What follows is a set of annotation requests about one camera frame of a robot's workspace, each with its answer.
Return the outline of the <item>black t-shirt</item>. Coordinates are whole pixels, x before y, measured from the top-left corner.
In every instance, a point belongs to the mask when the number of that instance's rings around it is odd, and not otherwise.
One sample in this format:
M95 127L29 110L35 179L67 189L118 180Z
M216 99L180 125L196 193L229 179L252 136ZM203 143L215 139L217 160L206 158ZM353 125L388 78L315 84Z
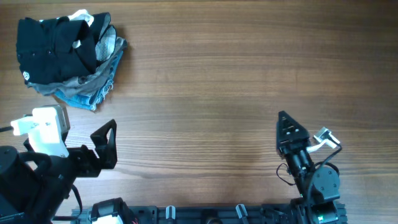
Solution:
M95 40L84 20L21 19L16 54L26 85L61 83L96 70Z

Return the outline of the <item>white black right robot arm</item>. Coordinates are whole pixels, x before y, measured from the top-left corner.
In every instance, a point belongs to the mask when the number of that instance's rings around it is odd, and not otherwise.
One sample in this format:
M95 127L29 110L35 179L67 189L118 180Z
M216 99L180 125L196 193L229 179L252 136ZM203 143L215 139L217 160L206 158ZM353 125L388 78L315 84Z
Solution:
M297 220L301 223L338 223L340 215L335 200L340 198L340 172L330 160L341 150L342 145L323 127L313 136L311 144L307 129L287 112L278 113L276 124L276 151L292 175L300 198L292 200ZM328 146L335 151L320 162L313 162L310 154Z

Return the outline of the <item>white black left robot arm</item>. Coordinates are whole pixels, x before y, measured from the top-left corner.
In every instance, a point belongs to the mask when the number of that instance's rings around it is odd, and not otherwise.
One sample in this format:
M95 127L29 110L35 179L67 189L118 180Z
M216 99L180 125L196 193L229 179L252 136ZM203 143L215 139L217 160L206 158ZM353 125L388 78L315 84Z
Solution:
M102 170L115 167L116 130L115 120L108 121L90 136L94 150L85 145L69 148L68 157L1 146L1 223L76 220L76 216L58 216L56 212L70 192L82 204L73 184L76 178L97 177Z

